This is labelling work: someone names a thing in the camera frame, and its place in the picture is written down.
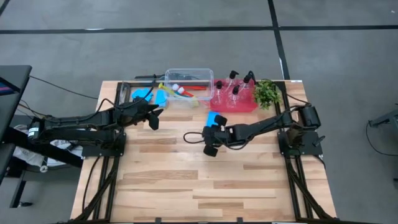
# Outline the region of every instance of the table leg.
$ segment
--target table leg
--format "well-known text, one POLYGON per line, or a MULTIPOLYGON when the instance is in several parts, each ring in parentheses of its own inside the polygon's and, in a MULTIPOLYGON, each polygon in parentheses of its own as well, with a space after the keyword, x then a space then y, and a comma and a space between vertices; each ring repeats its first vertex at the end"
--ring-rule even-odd
POLYGON ((83 160, 80 156, 76 156, 66 150, 55 147, 51 144, 34 145, 28 141, 27 135, 23 132, 8 127, 4 135, 3 141, 6 143, 14 143, 19 147, 39 153, 43 156, 70 164, 71 166, 81 168, 83 160))
POLYGON ((12 196, 10 208, 17 208, 19 206, 19 202, 21 201, 22 193, 24 191, 26 184, 24 176, 25 176, 25 171, 22 171, 22 174, 18 180, 17 188, 15 189, 14 195, 12 196))

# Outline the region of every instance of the black chair leg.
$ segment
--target black chair leg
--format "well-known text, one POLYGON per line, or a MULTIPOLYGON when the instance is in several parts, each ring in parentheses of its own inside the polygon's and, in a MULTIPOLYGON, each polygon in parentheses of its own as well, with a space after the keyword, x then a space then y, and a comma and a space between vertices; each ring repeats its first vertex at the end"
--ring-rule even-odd
POLYGON ((21 202, 22 193, 24 192, 26 181, 24 180, 25 171, 22 171, 21 176, 19 177, 17 187, 15 189, 14 195, 12 196, 10 208, 18 208, 18 207, 28 207, 33 205, 30 202, 21 202))

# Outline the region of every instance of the blue sponge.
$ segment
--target blue sponge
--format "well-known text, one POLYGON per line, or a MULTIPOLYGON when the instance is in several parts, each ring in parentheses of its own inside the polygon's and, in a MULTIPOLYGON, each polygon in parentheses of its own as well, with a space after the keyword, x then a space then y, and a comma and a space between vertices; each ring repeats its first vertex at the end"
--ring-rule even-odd
POLYGON ((216 115, 220 115, 220 113, 209 111, 209 115, 207 116, 206 126, 211 127, 211 125, 213 124, 218 125, 216 122, 214 122, 214 118, 216 117, 216 115))
MULTIPOLYGON (((137 89, 134 91, 134 93, 132 93, 131 98, 134 99, 137 96, 143 98, 144 96, 146 96, 148 92, 149 92, 148 88, 137 89)), ((153 95, 154 95, 153 93, 149 93, 149 95, 145 98, 145 100, 150 102, 153 95)))
POLYGON ((156 91, 156 98, 155 98, 155 104, 159 105, 160 108, 165 108, 166 107, 166 92, 164 90, 157 90, 156 91))

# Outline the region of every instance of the pink tray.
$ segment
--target pink tray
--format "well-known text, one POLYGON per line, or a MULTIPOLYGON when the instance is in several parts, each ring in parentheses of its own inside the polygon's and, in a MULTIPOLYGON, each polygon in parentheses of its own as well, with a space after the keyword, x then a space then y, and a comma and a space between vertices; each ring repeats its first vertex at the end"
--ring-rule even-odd
MULTIPOLYGON (((243 86, 243 80, 242 79, 236 79, 238 81, 238 84, 241 85, 241 88, 243 86)), ((223 91, 227 86, 228 83, 225 82, 225 80, 221 80, 223 82, 223 88, 221 89, 221 94, 220 94, 220 99, 221 103, 220 104, 215 104, 215 102, 218 101, 217 97, 217 89, 215 88, 215 93, 214 97, 210 101, 210 109, 215 112, 252 112, 254 109, 257 108, 257 103, 254 102, 254 96, 253 96, 253 91, 254 91, 254 81, 250 80, 248 83, 249 88, 247 89, 239 89, 238 93, 238 100, 236 101, 236 105, 231 104, 231 95, 232 95, 232 89, 234 86, 229 87, 226 91, 223 91)))

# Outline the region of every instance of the wooden plank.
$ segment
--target wooden plank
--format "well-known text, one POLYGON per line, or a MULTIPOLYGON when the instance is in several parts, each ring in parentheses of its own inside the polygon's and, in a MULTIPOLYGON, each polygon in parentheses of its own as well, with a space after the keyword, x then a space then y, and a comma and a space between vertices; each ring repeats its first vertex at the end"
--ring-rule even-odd
MULTIPOLYGON (((114 99, 117 82, 103 82, 99 102, 114 99)), ((287 93, 307 100, 303 83, 286 81, 287 93)), ((289 99, 291 105, 302 102, 289 99)), ((110 107, 105 103, 103 109, 110 107)), ((248 222, 293 221, 294 212, 284 158, 279 154, 277 131, 257 136, 244 149, 219 148, 216 158, 203 153, 204 144, 188 144, 182 136, 201 132, 206 108, 186 109, 173 104, 161 114, 159 130, 147 123, 127 127, 127 144, 120 159, 112 222, 248 222)), ((252 113, 222 113, 228 124, 254 123, 275 116, 275 109, 252 113)), ((200 135, 187 136, 191 141, 200 135)), ((335 209, 323 165, 302 156, 309 191, 330 215, 335 209)), ((71 218, 81 213, 81 201, 94 158, 85 159, 71 218)), ((102 159, 90 180, 86 205, 94 196, 102 159)), ((300 208, 304 211, 300 193, 300 208)), ((103 197, 103 217, 108 194, 103 197)))

